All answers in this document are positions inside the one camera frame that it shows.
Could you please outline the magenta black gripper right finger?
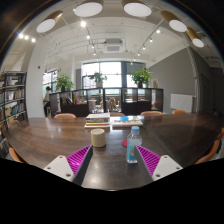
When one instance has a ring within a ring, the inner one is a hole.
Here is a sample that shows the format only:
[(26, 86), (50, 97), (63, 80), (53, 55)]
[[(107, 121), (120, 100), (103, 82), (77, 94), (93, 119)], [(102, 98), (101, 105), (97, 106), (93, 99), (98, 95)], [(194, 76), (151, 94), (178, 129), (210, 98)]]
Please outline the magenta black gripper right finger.
[(136, 145), (134, 153), (142, 171), (147, 173), (153, 181), (164, 178), (182, 169), (170, 156), (159, 156), (142, 146)]

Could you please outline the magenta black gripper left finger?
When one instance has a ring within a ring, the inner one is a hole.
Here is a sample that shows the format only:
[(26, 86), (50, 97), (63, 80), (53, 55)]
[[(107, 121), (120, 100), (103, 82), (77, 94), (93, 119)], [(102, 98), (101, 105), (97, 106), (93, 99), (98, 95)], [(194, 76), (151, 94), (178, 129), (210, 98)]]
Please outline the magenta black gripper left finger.
[(93, 146), (88, 145), (69, 156), (59, 155), (44, 170), (81, 186), (92, 155)]

